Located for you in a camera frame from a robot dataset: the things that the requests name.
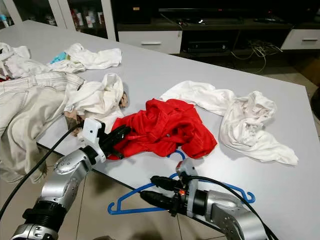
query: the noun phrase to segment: tv stand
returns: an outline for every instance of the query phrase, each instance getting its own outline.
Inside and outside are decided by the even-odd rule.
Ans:
[[[228,56],[231,51],[239,56],[248,55],[252,50],[247,42],[253,39],[273,43],[283,50],[320,49],[320,23],[316,22],[293,25],[259,22],[255,18],[203,18],[206,24],[178,25],[178,18],[170,20],[154,17],[149,24],[118,23],[118,40],[184,58]],[[190,42],[196,41],[204,45],[208,41],[212,44],[228,41],[228,44],[224,49],[218,49],[216,44],[209,51],[191,51]]]

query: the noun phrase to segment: drawer handle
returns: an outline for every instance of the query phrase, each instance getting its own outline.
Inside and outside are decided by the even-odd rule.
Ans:
[[[161,45],[161,41],[142,41],[141,45]]]
[[[303,42],[316,42],[318,41],[318,38],[303,38]]]

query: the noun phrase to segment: cabinet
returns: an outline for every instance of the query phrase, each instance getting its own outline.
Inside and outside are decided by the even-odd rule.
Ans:
[[[119,42],[165,54],[179,54],[181,31],[119,31]]]
[[[67,29],[116,40],[110,0],[58,0]]]
[[[44,24],[116,40],[111,0],[3,0],[13,21]]]
[[[320,49],[320,29],[292,29],[281,49]]]
[[[26,20],[66,28],[58,0],[3,0],[13,21]]]
[[[10,16],[10,13],[8,12],[8,9],[4,3],[4,0],[0,0],[0,15],[4,15],[6,17],[5,22],[3,22],[2,19],[0,19],[0,29],[3,29],[5,27],[15,24]]]

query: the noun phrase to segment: glass cabinet door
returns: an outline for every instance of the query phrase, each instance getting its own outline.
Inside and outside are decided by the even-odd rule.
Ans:
[[[13,0],[22,21],[36,22],[57,26],[49,0]]]
[[[12,20],[10,13],[4,3],[4,0],[0,0],[0,29],[8,28],[13,25],[14,21]]]
[[[67,0],[75,30],[108,38],[101,0]]]

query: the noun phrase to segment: tiled floor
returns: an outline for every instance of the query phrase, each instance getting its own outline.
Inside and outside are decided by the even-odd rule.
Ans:
[[[264,76],[301,84],[306,86],[309,97],[317,89],[312,82],[296,72],[294,68],[284,66],[267,68]],[[320,121],[315,119],[318,135]],[[52,155],[47,160],[48,175],[58,156]],[[22,213],[31,208],[41,193],[42,184],[27,182],[22,186],[0,224],[0,240],[8,240],[19,224],[22,224]],[[0,180],[0,206],[2,206],[15,187]],[[107,206],[130,189],[112,181],[99,173],[90,172],[82,181],[72,208],[66,215],[59,232],[60,240],[226,240],[220,233],[206,227],[186,216],[171,217],[167,212],[150,212],[127,215],[109,215]],[[143,208],[148,204],[138,195],[123,203],[124,208]]]

